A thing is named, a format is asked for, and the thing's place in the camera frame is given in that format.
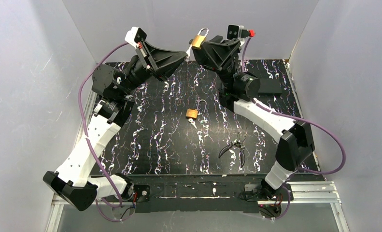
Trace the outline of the small brass padlock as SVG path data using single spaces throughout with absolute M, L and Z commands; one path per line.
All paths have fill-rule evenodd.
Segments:
M 206 40 L 206 36 L 209 33 L 208 28 L 201 28 L 191 42 L 191 48 L 201 49 L 201 44 Z

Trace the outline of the large brass padlock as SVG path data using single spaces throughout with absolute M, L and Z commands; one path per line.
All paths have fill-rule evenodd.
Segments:
M 206 112 L 207 110 L 207 102 L 206 100 L 199 100 L 197 102 L 197 105 L 195 108 L 192 109 L 187 109 L 185 113 L 185 117 L 187 119 L 197 119 L 197 117 L 203 113 Z

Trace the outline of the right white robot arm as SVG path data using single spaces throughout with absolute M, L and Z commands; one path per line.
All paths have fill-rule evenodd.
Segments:
M 257 99 L 264 79 L 238 70 L 241 45 L 239 38 L 225 40 L 222 36 L 207 41 L 205 36 L 197 35 L 190 42 L 197 63 L 215 72 L 222 82 L 218 90 L 220 104 L 264 129 L 277 142 L 276 160 L 259 190 L 275 194 L 315 150 L 311 125 L 301 118 L 279 116 Z

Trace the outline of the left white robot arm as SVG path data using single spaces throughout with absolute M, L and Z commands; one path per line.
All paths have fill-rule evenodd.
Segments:
M 79 211 L 98 199 L 116 196 L 122 201 L 127 195 L 132 183 L 124 175 L 104 171 L 102 177 L 92 177 L 90 173 L 95 165 L 101 166 L 99 156 L 129 119 L 135 104 L 132 93 L 152 77 L 166 81 L 188 57 L 184 51 L 156 48 L 146 41 L 134 46 L 136 55 L 122 70 L 101 61 L 88 75 L 100 101 L 91 119 L 82 120 L 83 135 L 67 159 L 43 176 L 57 196 Z

